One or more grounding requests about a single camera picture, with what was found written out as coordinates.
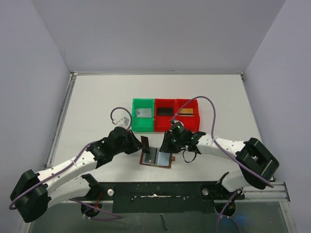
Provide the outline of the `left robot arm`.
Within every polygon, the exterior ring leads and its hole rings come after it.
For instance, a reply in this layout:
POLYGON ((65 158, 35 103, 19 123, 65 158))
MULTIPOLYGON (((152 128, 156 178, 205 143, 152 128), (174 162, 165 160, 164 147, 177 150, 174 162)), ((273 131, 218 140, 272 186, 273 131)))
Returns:
POLYGON ((77 156, 59 165, 23 172, 10 195, 9 210, 18 210, 24 222, 32 222, 54 204, 79 193, 86 196, 91 186, 84 173, 111 162, 118 154, 132 154, 142 148, 131 130, 115 127, 107 137, 86 144, 77 156))

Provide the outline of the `dark credit card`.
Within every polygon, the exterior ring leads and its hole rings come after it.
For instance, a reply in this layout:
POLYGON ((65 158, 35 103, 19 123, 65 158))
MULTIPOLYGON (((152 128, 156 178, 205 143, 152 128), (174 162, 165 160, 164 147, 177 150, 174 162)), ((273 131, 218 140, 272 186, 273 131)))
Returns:
POLYGON ((150 153, 149 139, 146 136, 141 136, 141 143, 143 145, 142 152, 150 153))

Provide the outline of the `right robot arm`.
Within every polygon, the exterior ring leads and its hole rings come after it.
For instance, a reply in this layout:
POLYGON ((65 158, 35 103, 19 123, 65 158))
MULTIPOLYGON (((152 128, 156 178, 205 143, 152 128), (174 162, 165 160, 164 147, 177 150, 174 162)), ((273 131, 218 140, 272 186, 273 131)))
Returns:
POLYGON ((231 159, 240 170, 227 172, 219 182, 234 192, 246 186, 263 190, 272 187, 271 179, 279 167, 278 160, 256 138, 248 141, 232 141, 214 138, 205 132, 191 132, 177 122, 164 133, 160 152, 179 153, 183 150, 231 159))

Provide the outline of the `brown leather card holder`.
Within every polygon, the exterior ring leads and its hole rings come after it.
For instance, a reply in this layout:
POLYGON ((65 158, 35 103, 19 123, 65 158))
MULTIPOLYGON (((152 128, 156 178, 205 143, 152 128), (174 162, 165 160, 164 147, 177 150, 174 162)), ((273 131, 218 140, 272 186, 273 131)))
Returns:
POLYGON ((175 157, 172 153, 160 152, 159 148, 150 147, 149 153, 141 153, 139 164, 170 169, 174 161, 175 157))

